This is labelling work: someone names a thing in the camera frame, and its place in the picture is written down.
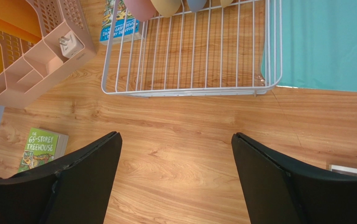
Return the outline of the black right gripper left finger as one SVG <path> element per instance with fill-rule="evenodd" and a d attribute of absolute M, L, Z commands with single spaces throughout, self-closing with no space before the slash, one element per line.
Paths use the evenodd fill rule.
<path fill-rule="evenodd" d="M 0 224 L 102 224 L 122 150 L 111 132 L 49 163 L 0 178 Z"/>

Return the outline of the blue plate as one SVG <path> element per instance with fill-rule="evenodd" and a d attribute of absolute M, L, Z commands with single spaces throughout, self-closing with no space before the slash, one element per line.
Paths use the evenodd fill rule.
<path fill-rule="evenodd" d="M 187 0 L 191 12 L 198 12 L 205 7 L 207 0 Z"/>

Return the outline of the yellow plate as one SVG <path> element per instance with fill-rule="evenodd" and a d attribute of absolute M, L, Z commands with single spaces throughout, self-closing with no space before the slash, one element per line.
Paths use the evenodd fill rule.
<path fill-rule="evenodd" d="M 220 4 L 222 8 L 229 6 L 232 2 L 233 0 L 220 0 Z"/>
<path fill-rule="evenodd" d="M 181 0 L 151 0 L 157 12 L 163 17 L 173 16 L 181 6 Z"/>

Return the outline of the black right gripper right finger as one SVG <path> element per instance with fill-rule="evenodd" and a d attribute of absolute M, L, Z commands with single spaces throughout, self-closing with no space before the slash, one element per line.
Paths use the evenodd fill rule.
<path fill-rule="evenodd" d="M 243 133 L 231 140 L 253 224 L 357 224 L 357 176 L 275 151 Z"/>

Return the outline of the pink plate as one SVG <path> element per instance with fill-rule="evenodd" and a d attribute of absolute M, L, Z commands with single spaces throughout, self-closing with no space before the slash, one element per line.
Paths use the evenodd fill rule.
<path fill-rule="evenodd" d="M 124 4 L 137 20 L 144 22 L 156 13 L 151 0 L 124 0 Z"/>

